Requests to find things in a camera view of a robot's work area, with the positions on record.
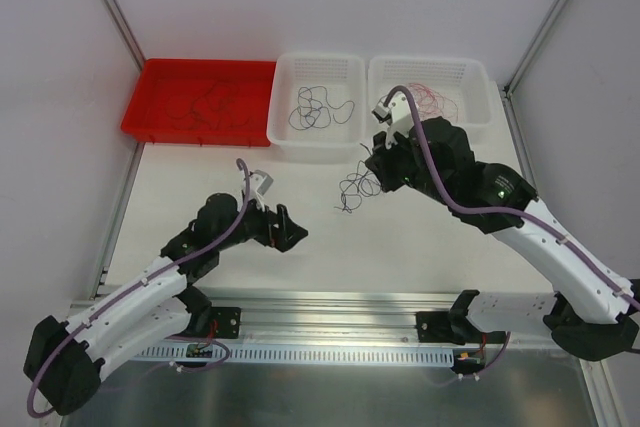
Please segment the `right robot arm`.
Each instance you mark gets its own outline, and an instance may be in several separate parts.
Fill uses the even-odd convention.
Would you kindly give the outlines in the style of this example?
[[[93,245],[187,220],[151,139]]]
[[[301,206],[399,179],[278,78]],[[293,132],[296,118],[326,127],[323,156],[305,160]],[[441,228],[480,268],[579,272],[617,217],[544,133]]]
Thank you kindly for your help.
[[[462,128],[433,118],[404,132],[379,131],[365,165],[383,192],[408,187],[446,206],[513,249],[553,288],[522,296],[464,290],[447,312],[428,317],[429,336],[463,345],[483,334],[526,333],[587,361],[634,352],[638,280],[617,275],[573,240],[514,169],[476,159]]]

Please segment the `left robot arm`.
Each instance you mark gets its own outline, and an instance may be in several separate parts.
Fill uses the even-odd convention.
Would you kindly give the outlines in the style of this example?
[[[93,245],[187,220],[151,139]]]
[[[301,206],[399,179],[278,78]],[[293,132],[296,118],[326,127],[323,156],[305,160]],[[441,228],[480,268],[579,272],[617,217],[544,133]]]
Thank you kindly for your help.
[[[270,209],[249,197],[211,195],[132,281],[65,320],[48,316],[36,325],[23,367],[31,382],[29,416],[43,416],[36,396],[49,413],[70,414],[145,348],[172,336],[212,333],[214,308],[196,284],[218,266],[222,251],[255,241],[287,252],[307,235],[282,204]]]

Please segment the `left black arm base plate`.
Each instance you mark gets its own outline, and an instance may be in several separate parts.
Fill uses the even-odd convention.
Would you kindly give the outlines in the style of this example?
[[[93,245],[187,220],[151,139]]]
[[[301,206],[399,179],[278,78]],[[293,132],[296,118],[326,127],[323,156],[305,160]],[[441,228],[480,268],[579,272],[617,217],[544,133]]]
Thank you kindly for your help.
[[[240,334],[242,309],[213,306],[206,315],[205,333],[214,339],[237,339]]]

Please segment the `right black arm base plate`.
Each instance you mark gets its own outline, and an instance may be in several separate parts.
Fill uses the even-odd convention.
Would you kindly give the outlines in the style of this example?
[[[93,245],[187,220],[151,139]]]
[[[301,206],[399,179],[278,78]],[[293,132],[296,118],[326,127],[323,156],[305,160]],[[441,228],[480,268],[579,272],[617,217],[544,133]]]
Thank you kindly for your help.
[[[419,343],[453,343],[454,333],[445,311],[419,311],[415,314]]]

